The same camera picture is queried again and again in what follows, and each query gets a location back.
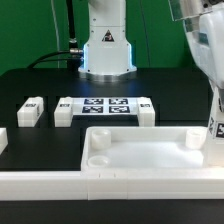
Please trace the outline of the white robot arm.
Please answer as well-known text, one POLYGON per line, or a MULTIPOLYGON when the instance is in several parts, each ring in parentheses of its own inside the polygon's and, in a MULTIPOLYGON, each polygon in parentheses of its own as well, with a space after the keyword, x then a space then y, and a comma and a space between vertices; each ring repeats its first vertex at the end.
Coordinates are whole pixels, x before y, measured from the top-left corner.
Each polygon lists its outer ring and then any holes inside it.
MULTIPOLYGON (((168 0, 172 19, 183 22, 196 65, 224 89, 224 0, 168 0)), ((88 0, 90 36, 80 75, 113 82, 136 71, 126 39, 126 0, 88 0)))

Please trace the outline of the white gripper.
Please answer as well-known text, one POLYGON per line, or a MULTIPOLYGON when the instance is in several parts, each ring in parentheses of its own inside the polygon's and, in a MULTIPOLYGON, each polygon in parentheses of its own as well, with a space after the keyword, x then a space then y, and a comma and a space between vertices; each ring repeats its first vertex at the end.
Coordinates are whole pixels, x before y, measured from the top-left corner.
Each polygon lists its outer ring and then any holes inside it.
POLYGON ((187 19, 184 31, 195 64, 224 89, 224 11, 187 19))

